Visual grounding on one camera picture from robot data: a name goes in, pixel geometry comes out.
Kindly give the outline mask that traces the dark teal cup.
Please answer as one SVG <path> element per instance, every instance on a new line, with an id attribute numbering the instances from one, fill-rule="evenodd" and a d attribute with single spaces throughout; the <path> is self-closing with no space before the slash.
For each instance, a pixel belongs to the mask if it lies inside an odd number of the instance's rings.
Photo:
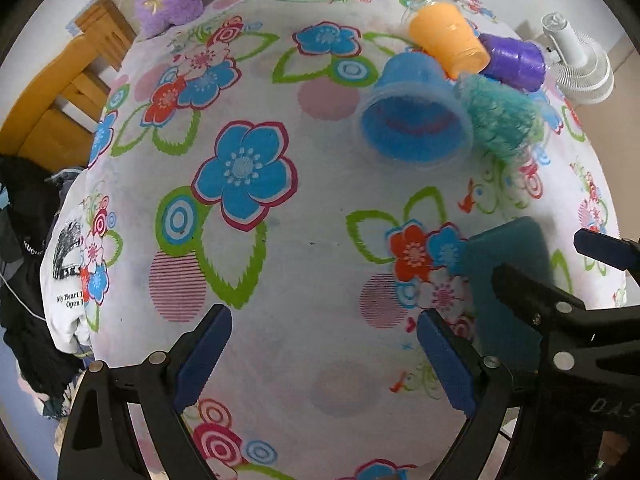
<path id="1" fill-rule="evenodd" d="M 536 370 L 541 336 L 524 302 L 533 281 L 553 283 L 539 224 L 522 217 L 472 236 L 462 252 L 462 268 L 471 285 L 482 352 L 510 370 Z"/>

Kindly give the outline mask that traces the teal glitter plastic cup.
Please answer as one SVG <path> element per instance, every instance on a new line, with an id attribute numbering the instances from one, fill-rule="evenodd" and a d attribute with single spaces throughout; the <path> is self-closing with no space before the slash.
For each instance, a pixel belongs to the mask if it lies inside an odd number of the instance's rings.
<path id="1" fill-rule="evenodd" d="M 506 84 L 480 74 L 463 74 L 454 93 L 471 119 L 475 145 L 504 162 L 520 157 L 544 132 L 538 106 Z"/>

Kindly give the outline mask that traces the blue plastic cup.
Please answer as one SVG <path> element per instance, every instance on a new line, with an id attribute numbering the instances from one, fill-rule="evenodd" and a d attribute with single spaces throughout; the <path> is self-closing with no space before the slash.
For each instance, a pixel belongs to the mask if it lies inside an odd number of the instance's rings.
<path id="1" fill-rule="evenodd" d="M 431 168 L 472 150 L 469 114 L 439 62 L 423 52 L 392 56 L 354 119 L 358 140 L 394 162 Z"/>

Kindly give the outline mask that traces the purple plastic cup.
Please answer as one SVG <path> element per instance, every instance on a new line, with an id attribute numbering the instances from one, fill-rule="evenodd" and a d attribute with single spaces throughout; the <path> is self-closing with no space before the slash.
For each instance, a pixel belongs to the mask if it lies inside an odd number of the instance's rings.
<path id="1" fill-rule="evenodd" d="M 489 63 L 480 73 L 502 84 L 526 92 L 536 92 L 546 78 L 547 65 L 540 47 L 532 42 L 483 32 L 478 40 L 489 54 Z"/>

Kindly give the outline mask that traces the orange plastic cup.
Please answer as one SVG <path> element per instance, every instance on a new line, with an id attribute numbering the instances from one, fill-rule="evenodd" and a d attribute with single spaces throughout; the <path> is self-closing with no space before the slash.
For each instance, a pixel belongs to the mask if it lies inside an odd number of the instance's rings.
<path id="1" fill-rule="evenodd" d="M 490 55 L 457 6 L 430 0 L 408 18 L 411 40 L 439 62 L 445 74 L 457 80 L 461 74 L 479 74 Z"/>

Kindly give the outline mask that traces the white printed garment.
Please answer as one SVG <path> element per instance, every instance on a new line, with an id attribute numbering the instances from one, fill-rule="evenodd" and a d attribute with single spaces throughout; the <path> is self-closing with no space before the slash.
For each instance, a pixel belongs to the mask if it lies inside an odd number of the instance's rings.
<path id="1" fill-rule="evenodd" d="M 54 222 L 39 274 L 44 318 L 55 347 L 75 356 L 91 346 L 80 276 L 81 214 L 77 200 L 65 201 Z"/>

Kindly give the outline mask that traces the floral tablecloth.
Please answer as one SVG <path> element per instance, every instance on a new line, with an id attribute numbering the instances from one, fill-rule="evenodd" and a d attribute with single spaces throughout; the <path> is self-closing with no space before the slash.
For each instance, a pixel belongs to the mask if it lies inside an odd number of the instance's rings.
<path id="1" fill-rule="evenodd" d="M 462 272 L 480 232 L 533 218 L 544 244 L 526 263 L 549 263 L 589 307 L 625 302 L 625 275 L 573 246 L 580 228 L 618 224 L 552 81 L 532 96 L 544 126 L 510 164 L 404 165 L 360 140 L 354 115 L 410 50 L 415 1 L 219 0 L 122 64 L 87 174 L 93 351 L 137 364 L 230 309 L 183 414 L 217 479 L 372 479 L 439 460 L 462 415 L 416 342 L 419 314 L 498 356 L 523 351 Z"/>

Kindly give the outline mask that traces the black clothing pile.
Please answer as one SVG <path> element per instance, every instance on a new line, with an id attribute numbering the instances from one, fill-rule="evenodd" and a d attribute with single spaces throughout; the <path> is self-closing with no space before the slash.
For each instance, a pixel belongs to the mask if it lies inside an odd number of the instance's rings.
<path id="1" fill-rule="evenodd" d="M 29 159 L 1 157 L 1 327 L 3 341 L 35 393 L 42 416 L 68 415 L 68 389 L 84 369 L 77 356 L 56 348 L 46 318 L 40 266 L 60 192 L 48 170 Z"/>

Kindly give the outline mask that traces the wooden chair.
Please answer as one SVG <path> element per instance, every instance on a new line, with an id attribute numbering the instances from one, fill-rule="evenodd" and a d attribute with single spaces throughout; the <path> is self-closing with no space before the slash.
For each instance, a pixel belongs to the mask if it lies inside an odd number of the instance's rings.
<path id="1" fill-rule="evenodd" d="M 65 114 L 63 99 L 98 122 L 107 84 L 91 65 L 122 68 L 136 33 L 112 0 L 96 0 L 74 21 L 80 34 L 22 92 L 1 127 L 1 153 L 26 158 L 49 171 L 86 166 L 93 133 Z"/>

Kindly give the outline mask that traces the white small fan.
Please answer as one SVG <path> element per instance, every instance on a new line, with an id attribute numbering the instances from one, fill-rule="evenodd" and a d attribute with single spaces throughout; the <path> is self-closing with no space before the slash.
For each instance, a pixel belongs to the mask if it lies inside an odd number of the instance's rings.
<path id="1" fill-rule="evenodd" d="M 541 19 L 542 30 L 551 41 L 549 68 L 560 91 L 577 105 L 596 105 L 614 90 L 614 72 L 600 44 L 572 24 L 560 12 Z"/>

